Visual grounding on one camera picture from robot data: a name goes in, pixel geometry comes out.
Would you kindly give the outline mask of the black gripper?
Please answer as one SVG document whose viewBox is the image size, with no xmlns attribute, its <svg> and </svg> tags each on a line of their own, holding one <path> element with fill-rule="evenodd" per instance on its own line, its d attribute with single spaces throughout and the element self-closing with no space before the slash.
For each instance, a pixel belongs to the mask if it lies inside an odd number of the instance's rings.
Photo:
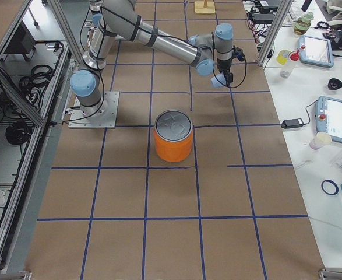
<svg viewBox="0 0 342 280">
<path fill-rule="evenodd" d="M 224 72 L 225 85 L 230 86 L 233 83 L 233 73 L 231 73 L 230 67 L 232 65 L 232 51 L 217 52 L 217 68 L 219 72 Z"/>
</svg>

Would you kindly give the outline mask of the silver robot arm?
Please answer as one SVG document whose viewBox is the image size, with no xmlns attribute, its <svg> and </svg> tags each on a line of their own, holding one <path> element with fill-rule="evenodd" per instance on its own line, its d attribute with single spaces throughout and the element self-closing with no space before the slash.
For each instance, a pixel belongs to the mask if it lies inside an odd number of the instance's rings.
<svg viewBox="0 0 342 280">
<path fill-rule="evenodd" d="M 100 15 L 100 19 L 90 47 L 82 56 L 81 70 L 98 76 L 107 64 L 106 57 L 116 36 L 121 36 L 187 63 L 200 76 L 211 75 L 215 87 L 230 86 L 233 82 L 230 68 L 237 55 L 229 23 L 217 25 L 213 32 L 183 40 L 146 23 L 136 13 L 135 5 L 135 1 L 90 1 L 91 11 Z"/>
</svg>

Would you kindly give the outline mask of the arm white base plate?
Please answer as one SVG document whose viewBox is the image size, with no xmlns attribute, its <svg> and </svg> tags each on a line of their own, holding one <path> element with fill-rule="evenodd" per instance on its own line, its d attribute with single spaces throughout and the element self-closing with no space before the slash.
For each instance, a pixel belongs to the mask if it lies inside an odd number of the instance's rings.
<svg viewBox="0 0 342 280">
<path fill-rule="evenodd" d="M 71 120 L 68 127 L 71 129 L 114 129 L 116 125 L 119 104 L 119 92 L 106 91 L 104 101 L 99 102 L 94 107 L 82 107 L 77 98 L 74 106 L 79 108 L 71 113 Z"/>
</svg>

